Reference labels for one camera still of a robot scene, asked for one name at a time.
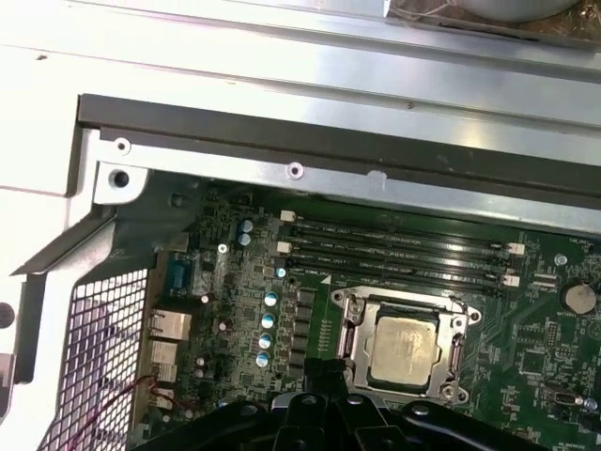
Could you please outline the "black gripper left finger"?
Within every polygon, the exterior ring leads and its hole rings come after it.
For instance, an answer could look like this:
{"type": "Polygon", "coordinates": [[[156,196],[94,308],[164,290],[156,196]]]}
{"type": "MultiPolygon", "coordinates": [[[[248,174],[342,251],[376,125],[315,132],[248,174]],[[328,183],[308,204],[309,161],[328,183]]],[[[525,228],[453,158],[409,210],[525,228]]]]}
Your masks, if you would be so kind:
{"type": "Polygon", "coordinates": [[[331,397],[331,362],[308,359],[303,390],[277,396],[266,409],[236,401],[162,436],[163,450],[323,450],[331,397]]]}

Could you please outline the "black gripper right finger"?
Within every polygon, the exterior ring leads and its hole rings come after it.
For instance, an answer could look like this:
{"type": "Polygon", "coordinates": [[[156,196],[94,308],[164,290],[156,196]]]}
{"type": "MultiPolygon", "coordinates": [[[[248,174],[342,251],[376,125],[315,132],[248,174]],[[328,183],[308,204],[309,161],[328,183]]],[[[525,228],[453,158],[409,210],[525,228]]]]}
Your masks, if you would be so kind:
{"type": "Polygon", "coordinates": [[[398,412],[349,391],[346,363],[328,361],[328,396],[359,450],[541,450],[543,447],[430,401],[398,412]]]}

